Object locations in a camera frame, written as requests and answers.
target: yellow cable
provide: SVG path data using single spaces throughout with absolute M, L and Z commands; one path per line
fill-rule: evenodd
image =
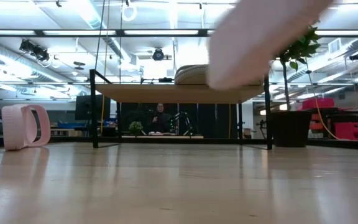
M 229 104 L 229 139 L 230 139 L 230 132 L 231 132 L 231 105 Z
M 109 30 L 109 22 L 110 22 L 110 0 L 109 0 L 109 6 L 108 6 L 108 12 L 107 12 L 107 30 Z M 109 32 L 107 31 L 106 33 L 106 38 L 109 37 Z M 107 43 L 106 44 L 106 49 L 105 49 L 105 54 L 104 54 L 104 77 L 106 77 L 106 68 L 107 68 Z M 100 119 L 100 133 L 103 133 L 103 115 L 104 115 L 104 95 L 102 95 L 102 117 Z
M 313 81 L 311 81 L 310 73 L 309 73 L 308 75 L 309 75 L 310 83 L 311 83 L 312 86 L 313 86 Z M 314 100 L 316 101 L 317 112 L 318 112 L 318 116 L 319 116 L 319 118 L 320 118 L 321 124 L 323 124 L 323 127 L 325 128 L 325 130 L 326 130 L 333 138 L 335 138 L 335 139 L 337 139 L 337 140 L 341 140 L 341 139 L 337 138 L 332 132 L 330 132 L 329 129 L 327 128 L 327 126 L 324 124 L 323 117 L 321 116 L 321 112 L 320 112 L 320 107 L 318 106 L 318 101 L 317 101 L 316 92 L 314 91 L 314 88 L 312 88 L 311 91 L 312 91 L 313 94 L 314 94 Z

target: wall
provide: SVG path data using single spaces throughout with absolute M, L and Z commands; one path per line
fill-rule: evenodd
M 335 106 L 341 108 L 354 108 L 357 105 L 358 107 L 358 92 L 354 93 L 350 88 L 347 89 L 349 89 L 349 91 L 345 92 L 345 99 L 340 100 L 338 94 L 333 96 Z

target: plant pot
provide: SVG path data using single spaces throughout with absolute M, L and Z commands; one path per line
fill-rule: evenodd
M 282 111 L 271 114 L 274 144 L 278 147 L 305 147 L 311 120 L 309 111 Z

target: person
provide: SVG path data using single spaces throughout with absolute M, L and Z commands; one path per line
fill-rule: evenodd
M 157 105 L 157 112 L 153 116 L 153 120 L 150 124 L 150 131 L 160 132 L 160 133 L 169 133 L 170 132 L 170 122 L 171 116 L 167 113 L 164 113 L 164 104 L 159 103 Z

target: cable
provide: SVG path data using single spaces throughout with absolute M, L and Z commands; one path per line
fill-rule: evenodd
M 109 29 L 109 22 L 110 22 L 110 0 L 108 2 L 109 6 L 108 6 L 108 11 L 107 11 L 107 30 Z M 106 38 L 109 37 L 109 32 L 106 32 Z M 106 69 L 107 69 L 107 44 L 106 44 L 106 49 L 105 54 L 104 54 L 104 77 L 106 77 Z M 104 95 L 102 95 L 103 99 L 102 99 L 102 117 L 100 118 L 100 133 L 103 133 L 103 115 L 104 115 Z
M 306 58 L 306 67 L 307 67 L 307 69 L 308 69 L 308 71 L 309 71 L 309 65 L 308 65 L 308 59 L 307 59 L 307 58 Z M 313 86 L 313 81 L 311 80 L 310 73 L 311 73 L 311 72 L 308 72 L 308 76 L 309 76 L 310 83 L 311 83 L 312 86 Z M 330 132 L 329 129 L 327 128 L 327 126 L 324 124 L 323 117 L 321 116 L 321 112 L 320 112 L 320 107 L 318 106 L 317 95 L 316 95 L 316 92 L 314 91 L 314 88 L 313 88 L 313 87 L 311 88 L 311 91 L 313 92 L 314 100 L 315 100 L 315 102 L 316 102 L 316 107 L 317 107 L 318 116 L 319 116 L 319 118 L 320 118 L 320 122 L 321 122 L 321 124 L 323 125 L 324 129 L 325 129 L 334 139 L 341 140 L 341 139 L 337 138 L 332 132 Z
M 229 104 L 229 139 L 231 133 L 231 104 Z

